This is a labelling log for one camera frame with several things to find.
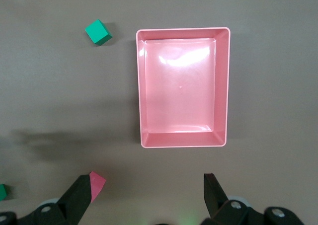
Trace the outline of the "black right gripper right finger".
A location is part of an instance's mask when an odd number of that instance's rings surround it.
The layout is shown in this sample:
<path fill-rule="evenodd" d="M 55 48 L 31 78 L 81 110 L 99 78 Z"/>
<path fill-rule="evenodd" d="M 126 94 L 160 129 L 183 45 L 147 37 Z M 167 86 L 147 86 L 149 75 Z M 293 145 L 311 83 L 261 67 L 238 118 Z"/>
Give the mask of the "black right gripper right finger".
<path fill-rule="evenodd" d="M 203 225 L 302 225 L 292 211 L 281 207 L 268 207 L 259 213 L 239 200 L 230 200 L 215 175 L 204 174 L 204 201 L 209 217 Z"/>

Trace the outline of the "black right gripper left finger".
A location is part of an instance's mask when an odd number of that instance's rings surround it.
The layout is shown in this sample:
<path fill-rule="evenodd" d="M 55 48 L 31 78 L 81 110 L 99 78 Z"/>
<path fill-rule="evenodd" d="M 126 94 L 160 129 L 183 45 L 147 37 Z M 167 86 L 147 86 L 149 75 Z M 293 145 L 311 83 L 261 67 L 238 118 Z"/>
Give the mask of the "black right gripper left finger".
<path fill-rule="evenodd" d="M 55 203 L 39 206 L 17 218 L 14 212 L 1 212 L 2 225 L 77 225 L 91 203 L 89 175 L 81 175 Z"/>

